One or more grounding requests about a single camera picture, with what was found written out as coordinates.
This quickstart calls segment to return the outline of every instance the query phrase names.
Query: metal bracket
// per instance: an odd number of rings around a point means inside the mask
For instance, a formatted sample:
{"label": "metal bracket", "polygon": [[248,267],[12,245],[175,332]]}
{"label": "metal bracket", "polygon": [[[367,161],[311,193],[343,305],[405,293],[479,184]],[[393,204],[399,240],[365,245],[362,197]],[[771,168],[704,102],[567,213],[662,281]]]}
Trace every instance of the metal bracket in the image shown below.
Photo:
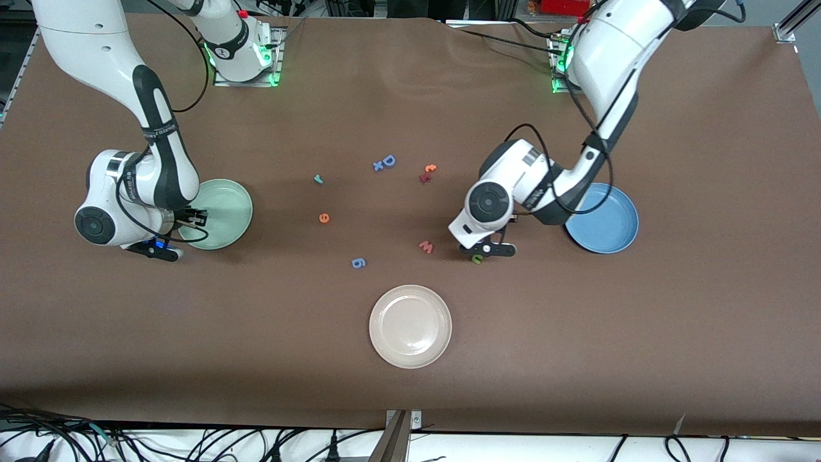
{"label": "metal bracket", "polygon": [[780,44],[796,41],[794,32],[821,10],[821,0],[801,0],[798,6],[773,26],[773,35]]}
{"label": "metal bracket", "polygon": [[796,41],[796,35],[790,33],[787,36],[781,34],[781,29],[779,28],[779,24],[773,24],[773,37],[775,37],[775,41],[780,44],[791,44]]}
{"label": "metal bracket", "polygon": [[[385,418],[385,426],[391,424],[391,418],[396,411],[389,410],[388,416]],[[411,430],[419,430],[422,428],[422,409],[413,409],[410,412],[410,429]]]}

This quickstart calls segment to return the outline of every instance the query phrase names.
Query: blue plate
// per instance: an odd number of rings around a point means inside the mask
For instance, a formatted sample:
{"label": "blue plate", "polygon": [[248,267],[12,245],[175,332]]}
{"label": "blue plate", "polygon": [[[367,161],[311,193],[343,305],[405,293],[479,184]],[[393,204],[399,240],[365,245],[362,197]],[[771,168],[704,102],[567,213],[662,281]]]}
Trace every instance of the blue plate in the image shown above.
{"label": "blue plate", "polygon": [[[608,185],[591,184],[580,209],[595,206],[607,193]],[[601,207],[588,214],[573,216],[565,228],[580,246],[591,252],[616,253],[628,248],[639,233],[639,212],[627,194],[613,187]]]}

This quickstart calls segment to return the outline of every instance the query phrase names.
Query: light green plate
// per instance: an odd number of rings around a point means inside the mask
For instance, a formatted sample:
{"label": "light green plate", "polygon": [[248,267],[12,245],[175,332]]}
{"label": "light green plate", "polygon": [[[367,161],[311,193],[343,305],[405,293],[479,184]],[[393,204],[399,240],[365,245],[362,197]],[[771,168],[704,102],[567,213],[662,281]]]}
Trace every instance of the light green plate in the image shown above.
{"label": "light green plate", "polygon": [[[189,244],[202,250],[217,250],[236,242],[248,229],[254,215],[250,194],[241,184],[231,180],[208,180],[200,184],[200,193],[190,206],[208,211],[205,230],[209,236],[204,241]],[[202,237],[201,232],[186,226],[180,227],[179,232],[186,240]]]}

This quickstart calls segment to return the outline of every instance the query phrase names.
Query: black cable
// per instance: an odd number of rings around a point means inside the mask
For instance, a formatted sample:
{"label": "black cable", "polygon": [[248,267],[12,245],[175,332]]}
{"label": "black cable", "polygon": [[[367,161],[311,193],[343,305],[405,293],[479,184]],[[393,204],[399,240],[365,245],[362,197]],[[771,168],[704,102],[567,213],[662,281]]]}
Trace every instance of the black cable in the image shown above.
{"label": "black cable", "polygon": [[[727,456],[727,450],[730,449],[730,437],[724,436],[722,439],[724,440],[724,446],[721,449],[721,455],[718,457],[718,462],[724,462],[724,458]],[[687,454],[687,449],[684,448],[684,443],[682,443],[676,435],[670,435],[669,437],[664,438],[664,449],[667,451],[667,455],[669,455],[670,458],[676,462],[681,462],[681,460],[672,454],[672,450],[670,449],[670,441],[675,441],[676,444],[678,444],[678,447],[681,448],[681,453],[684,454],[684,459],[687,462],[691,462],[690,454]]]}
{"label": "black cable", "polygon": [[727,457],[727,450],[730,449],[730,437],[724,436],[722,439],[724,440],[724,447],[721,449],[721,455],[718,457],[718,462],[724,462],[724,458]]}
{"label": "black cable", "polygon": [[678,447],[681,448],[681,452],[684,454],[684,458],[687,462],[692,462],[690,460],[690,455],[687,454],[687,449],[684,448],[684,444],[681,440],[678,439],[676,435],[670,435],[669,437],[664,438],[664,449],[667,450],[667,455],[670,456],[671,459],[675,460],[676,462],[681,462],[676,456],[672,454],[672,450],[670,450],[670,441],[675,441],[678,444]]}
{"label": "black cable", "polygon": [[199,461],[199,460],[200,460],[200,457],[201,457],[202,455],[204,455],[206,452],[208,452],[208,449],[209,449],[211,446],[213,446],[213,445],[217,444],[217,441],[222,440],[224,437],[227,437],[228,435],[232,434],[233,432],[236,432],[237,430],[238,430],[237,428],[233,428],[233,429],[231,429],[231,430],[228,430],[227,432],[223,433],[223,434],[222,434],[222,435],[220,435],[219,437],[216,437],[216,438],[215,438],[213,441],[211,441],[211,442],[210,442],[210,443],[209,443],[206,447],[202,447],[202,446],[201,446],[201,447],[200,447],[200,453],[197,455],[197,458],[196,458],[196,459],[191,459],[191,458],[190,458],[190,457],[194,454],[194,450],[196,450],[196,446],[195,446],[195,447],[193,447],[193,448],[191,448],[191,452],[188,454],[188,457],[186,457],[186,461],[187,461],[187,462],[191,462],[192,460],[193,460],[193,461]]}
{"label": "black cable", "polygon": [[39,425],[40,427],[45,427],[51,432],[57,433],[62,439],[66,440],[68,445],[71,447],[71,453],[74,455],[75,462],[80,462],[78,451],[80,454],[82,454],[86,462],[93,462],[92,459],[89,457],[89,454],[85,452],[85,449],[83,449],[83,446],[81,446],[80,443],[77,442],[77,440],[71,437],[67,432],[64,432],[61,428],[56,427],[51,423],[47,423],[44,419],[38,420],[37,418],[35,418],[36,416],[29,414],[24,409],[17,409],[12,406],[9,406],[8,404],[2,404],[2,406],[7,409],[15,411],[16,413],[22,414],[21,418],[25,420],[29,420],[30,422]]}
{"label": "black cable", "polygon": [[186,32],[186,34],[188,34],[188,36],[191,37],[191,41],[194,42],[194,46],[197,47],[197,51],[200,52],[200,55],[202,56],[203,65],[205,66],[205,83],[203,84],[203,89],[200,91],[200,95],[197,96],[197,99],[195,99],[193,103],[189,104],[188,107],[186,107],[184,109],[171,109],[175,113],[184,113],[184,112],[190,111],[197,104],[200,103],[200,101],[203,99],[203,96],[205,96],[205,91],[208,89],[208,83],[210,81],[211,73],[210,73],[210,69],[209,69],[210,66],[208,64],[207,53],[203,53],[203,50],[200,49],[200,42],[197,40],[196,37],[194,37],[194,34],[192,34],[191,31],[188,30],[186,25],[182,24],[182,22],[180,22],[180,20],[178,20],[173,14],[169,13],[165,8],[160,7],[154,0],[145,0],[145,1],[148,2],[148,3],[151,3],[152,5],[154,5],[154,7],[157,8],[158,10],[160,10],[161,12],[163,12],[165,14],[165,16],[168,16],[171,19],[173,19],[174,22],[176,22]]}
{"label": "black cable", "polygon": [[[544,157],[546,157],[547,160],[548,160],[548,175],[550,175],[550,178],[555,178],[555,176],[553,176],[553,163],[550,160],[550,154],[548,153],[548,147],[544,143],[544,138],[542,138],[542,134],[539,133],[539,130],[537,130],[536,127],[533,126],[533,124],[531,124],[531,123],[521,123],[521,124],[519,124],[518,126],[516,126],[516,128],[514,128],[510,133],[507,134],[507,137],[505,137],[505,141],[509,141],[511,139],[511,136],[513,136],[514,133],[518,132],[519,129],[524,128],[524,127],[528,127],[530,130],[533,131],[533,133],[536,135],[536,137],[539,138],[539,144],[542,146],[542,151],[544,152]],[[610,160],[609,155],[607,155],[605,153],[603,153],[603,155],[604,155],[604,160],[607,161],[607,163],[608,163],[608,171],[610,173],[610,178],[608,179],[608,191],[604,195],[604,197],[602,197],[602,200],[599,201],[599,203],[596,204],[595,206],[592,206],[587,210],[573,210],[572,208],[566,206],[564,204],[564,202],[562,202],[561,199],[559,199],[559,196],[556,193],[556,182],[555,181],[550,182],[550,190],[553,191],[553,199],[555,200],[555,202],[557,204],[559,204],[559,206],[565,212],[567,212],[569,214],[573,214],[573,215],[586,215],[588,213],[596,211],[599,207],[601,207],[604,204],[604,202],[608,199],[608,197],[610,197],[610,192],[612,191],[612,188],[613,188],[613,163],[612,163],[612,160]]]}
{"label": "black cable", "polygon": [[[346,436],[344,436],[344,437],[342,437],[342,438],[339,438],[339,439],[337,440],[337,442],[336,442],[336,443],[334,443],[334,444],[339,444],[339,443],[341,443],[341,442],[343,442],[343,441],[345,441],[345,440],[349,440],[349,439],[351,439],[351,438],[353,438],[353,437],[357,437],[357,436],[362,435],[362,434],[364,434],[364,433],[370,433],[370,432],[381,432],[382,430],[384,430],[384,428],[371,428],[371,429],[369,429],[369,430],[360,430],[360,431],[358,431],[358,432],[356,432],[356,433],[351,433],[350,435],[346,435]],[[325,446],[324,448],[322,448],[321,450],[319,450],[316,454],[312,455],[312,456],[311,456],[311,457],[309,457],[307,460],[305,460],[305,462],[311,462],[311,460],[313,460],[313,459],[314,459],[314,458],[316,458],[316,457],[319,457],[319,456],[320,456],[320,455],[322,455],[322,453],[323,453],[323,452],[325,452],[326,450],[331,449],[331,446],[332,446],[332,445],[327,445],[327,446]]]}
{"label": "black cable", "polygon": [[618,451],[621,450],[621,447],[624,445],[624,442],[627,441],[627,434],[621,435],[621,440],[616,445],[616,450],[613,452],[613,455],[610,456],[609,462],[616,462],[616,458],[618,457]]}
{"label": "black cable", "polygon": [[23,431],[21,431],[21,432],[18,432],[18,433],[17,433],[16,435],[14,435],[13,437],[11,437],[11,438],[9,438],[9,439],[5,440],[4,442],[0,443],[0,447],[5,446],[5,445],[6,445],[9,441],[11,441],[11,440],[13,440],[13,439],[17,438],[17,437],[18,437],[18,436],[20,436],[20,435],[26,434],[26,433],[28,433],[28,432],[30,432],[30,431],[31,431],[31,430],[23,430]]}
{"label": "black cable", "polygon": [[277,441],[275,441],[273,443],[273,446],[271,446],[271,449],[268,450],[268,452],[263,456],[263,458],[259,462],[266,462],[268,459],[271,459],[271,460],[273,460],[273,462],[276,462],[275,459],[279,456],[279,449],[283,445],[285,445],[285,443],[287,443],[288,440],[291,440],[293,437],[299,435],[300,433],[302,433],[304,431],[305,431],[304,428],[298,428],[298,429],[291,430],[290,433],[288,433],[287,435],[282,437],[282,439],[280,440],[279,437],[280,437],[280,435],[282,435],[282,432],[284,432],[284,430],[280,430],[279,434],[277,434]]}
{"label": "black cable", "polygon": [[134,441],[140,443],[146,450],[153,452],[154,454],[164,455],[166,457],[171,457],[172,459],[176,460],[186,460],[186,457],[184,455],[176,455],[170,452],[166,452],[164,450],[159,450],[155,447],[149,446],[145,441],[142,441],[139,438],[134,438]]}
{"label": "black cable", "polygon": [[511,45],[524,47],[526,49],[536,49],[536,50],[544,51],[545,53],[550,53],[550,54],[562,54],[562,52],[560,52],[558,50],[546,49],[546,48],[537,47],[537,46],[531,45],[531,44],[523,44],[522,42],[516,42],[516,41],[513,41],[513,40],[503,39],[502,37],[494,37],[493,35],[482,34],[480,32],[474,32],[473,30],[464,30],[464,29],[462,29],[461,31],[466,33],[466,34],[476,35],[477,37],[484,37],[485,39],[497,40],[499,42],[504,42],[506,44],[511,44]]}
{"label": "black cable", "polygon": [[[140,162],[148,153],[149,153],[149,146],[146,146],[145,150],[143,150],[143,152],[139,155],[139,157],[137,157],[137,159],[134,161],[134,164],[137,164],[138,162]],[[126,175],[120,175],[120,178],[117,179],[117,182],[114,184],[114,191],[115,191],[114,196],[117,198],[117,205],[120,206],[120,211],[122,211],[122,213],[125,214],[128,217],[128,219],[131,220],[132,223],[134,223],[137,226],[141,227],[144,231],[153,234],[155,238],[162,239],[162,240],[165,240],[165,241],[170,241],[170,242],[173,242],[173,243],[198,243],[198,242],[204,241],[205,239],[207,239],[209,237],[209,232],[206,231],[205,229],[194,228],[197,231],[200,231],[204,236],[202,238],[197,238],[197,239],[188,239],[188,240],[186,240],[186,239],[177,239],[177,238],[172,238],[169,235],[158,234],[153,229],[151,229],[148,226],[145,226],[144,224],[142,224],[139,220],[134,218],[134,216],[132,216],[130,213],[128,213],[128,210],[126,210],[126,207],[122,204],[122,196],[120,194],[120,186],[122,186],[122,182],[125,179],[126,179]]]}
{"label": "black cable", "polygon": [[251,430],[250,432],[247,432],[245,435],[237,438],[236,441],[234,441],[233,443],[231,443],[228,446],[225,446],[225,448],[223,448],[222,451],[219,454],[217,454],[216,457],[214,457],[213,462],[219,462],[219,460],[222,458],[222,456],[225,455],[225,453],[228,452],[229,449],[236,446],[236,444],[239,443],[240,441],[242,441],[242,440],[246,439],[247,437],[250,437],[250,436],[252,436],[256,433],[262,433],[262,430],[259,430],[259,429]]}
{"label": "black cable", "polygon": [[741,10],[741,17],[733,16],[732,14],[730,14],[728,12],[723,12],[722,10],[716,10],[716,9],[707,8],[707,7],[691,8],[691,9],[687,10],[687,13],[690,14],[691,12],[712,12],[713,14],[717,14],[719,16],[724,16],[730,21],[734,21],[734,22],[737,22],[737,23],[741,24],[742,22],[747,21],[747,8],[744,6],[744,3],[739,5],[738,8]]}
{"label": "black cable", "polygon": [[507,21],[507,22],[515,22],[516,24],[521,25],[522,27],[524,27],[525,29],[527,29],[527,31],[528,31],[528,32],[530,32],[531,34],[533,34],[533,35],[535,35],[535,36],[537,36],[537,37],[541,37],[541,38],[543,38],[543,39],[549,39],[549,38],[550,38],[550,36],[551,36],[552,34],[557,34],[557,33],[559,33],[559,32],[561,32],[561,31],[562,31],[562,30],[557,30],[557,31],[555,31],[555,32],[548,32],[548,33],[539,32],[538,30],[536,30],[536,29],[534,29],[534,28],[530,27],[530,25],[529,25],[528,23],[524,22],[523,20],[521,20],[521,19],[519,19],[519,18],[515,18],[515,17],[512,17],[512,18],[510,18],[510,19],[506,19],[505,21]]}

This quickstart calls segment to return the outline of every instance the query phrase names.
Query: wire bundle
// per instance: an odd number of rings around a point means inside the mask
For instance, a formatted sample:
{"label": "wire bundle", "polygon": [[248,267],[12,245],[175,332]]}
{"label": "wire bundle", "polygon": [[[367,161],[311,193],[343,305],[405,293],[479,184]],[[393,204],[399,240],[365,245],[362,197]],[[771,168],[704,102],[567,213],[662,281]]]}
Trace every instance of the wire bundle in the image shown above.
{"label": "wire bundle", "polygon": [[[308,428],[280,429],[276,440],[269,449],[264,435],[264,431],[273,430],[269,427],[223,427],[206,429],[203,431],[203,436],[200,441],[190,449],[187,455],[176,455],[154,447],[152,444],[144,441],[143,438],[135,436],[133,432],[127,432],[125,425],[115,422],[94,421],[87,418],[39,409],[16,408],[2,403],[0,403],[0,420],[6,420],[15,425],[15,427],[8,428],[3,432],[16,432],[5,441],[0,441],[0,448],[27,432],[34,432],[38,437],[51,435],[55,437],[56,441],[65,441],[69,445],[75,462],[108,462],[106,455],[103,453],[107,448],[116,451],[118,462],[150,462],[146,457],[147,455],[161,455],[163,458],[171,458],[183,462],[219,462],[221,460],[238,462],[236,457],[229,451],[241,441],[245,441],[251,437],[259,437],[263,441],[264,451],[259,462],[280,462],[279,451],[282,447],[297,435],[308,431]],[[383,429],[373,428],[359,430],[358,432],[345,435],[332,444],[325,446],[322,450],[308,458],[306,462],[310,462],[315,457],[322,455],[326,450],[336,447],[337,443],[365,433],[378,432],[381,430]],[[215,456],[206,457],[209,450],[214,448],[220,441],[225,441],[226,438],[231,436],[234,436],[236,439],[223,447]],[[87,451],[81,442],[89,443],[93,451]]]}

